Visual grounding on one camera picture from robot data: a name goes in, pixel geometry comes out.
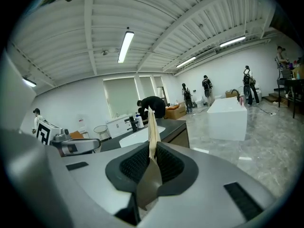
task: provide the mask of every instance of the marble floor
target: marble floor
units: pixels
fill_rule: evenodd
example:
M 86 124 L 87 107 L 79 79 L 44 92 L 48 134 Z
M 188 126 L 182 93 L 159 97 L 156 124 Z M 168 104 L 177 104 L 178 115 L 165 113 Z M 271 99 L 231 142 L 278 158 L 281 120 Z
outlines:
M 280 197 L 296 179 L 303 164 L 304 116 L 296 114 L 293 119 L 287 106 L 278 108 L 278 105 L 265 100 L 259 107 L 276 115 L 271 116 L 258 107 L 247 105 L 244 141 L 209 138 L 207 109 L 187 114 L 179 120 L 187 121 L 192 149 L 203 149 L 233 163 Z

